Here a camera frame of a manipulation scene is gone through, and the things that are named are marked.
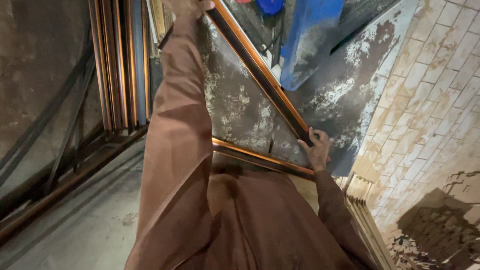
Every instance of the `person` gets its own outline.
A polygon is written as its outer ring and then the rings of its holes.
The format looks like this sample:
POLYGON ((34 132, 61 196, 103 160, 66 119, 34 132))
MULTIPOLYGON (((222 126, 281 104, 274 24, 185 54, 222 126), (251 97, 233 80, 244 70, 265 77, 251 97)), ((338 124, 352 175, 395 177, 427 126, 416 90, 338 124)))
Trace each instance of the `person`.
POLYGON ((284 174, 210 175, 212 126, 196 25, 214 4, 166 4, 175 28, 162 52, 164 79, 147 134, 137 236, 125 269, 377 269, 325 171, 325 132, 309 130, 313 147, 299 141, 315 172, 318 215, 284 174))

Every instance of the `brown sleeve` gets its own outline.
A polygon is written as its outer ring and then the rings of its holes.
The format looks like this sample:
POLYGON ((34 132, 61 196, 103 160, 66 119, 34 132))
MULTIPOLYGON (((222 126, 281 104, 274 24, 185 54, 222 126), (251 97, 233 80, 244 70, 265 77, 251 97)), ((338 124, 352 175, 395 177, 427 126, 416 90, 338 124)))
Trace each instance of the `brown sleeve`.
POLYGON ((315 173, 318 192, 318 217, 355 264, 360 269, 377 269, 370 259, 367 247, 358 235, 357 226, 345 206, 345 198, 327 171, 315 173))
POLYGON ((196 21, 177 17, 148 129, 135 245, 125 269, 172 269, 210 239, 212 124, 196 21))

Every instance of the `stacked metal bar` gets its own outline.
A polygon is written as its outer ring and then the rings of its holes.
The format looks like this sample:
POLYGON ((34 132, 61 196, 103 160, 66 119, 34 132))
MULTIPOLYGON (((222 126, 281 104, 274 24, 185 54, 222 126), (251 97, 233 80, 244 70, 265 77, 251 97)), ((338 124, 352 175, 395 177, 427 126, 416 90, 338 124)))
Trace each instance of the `stacked metal bar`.
POLYGON ((129 132, 147 124, 148 13, 142 0, 89 0, 104 128, 129 132))

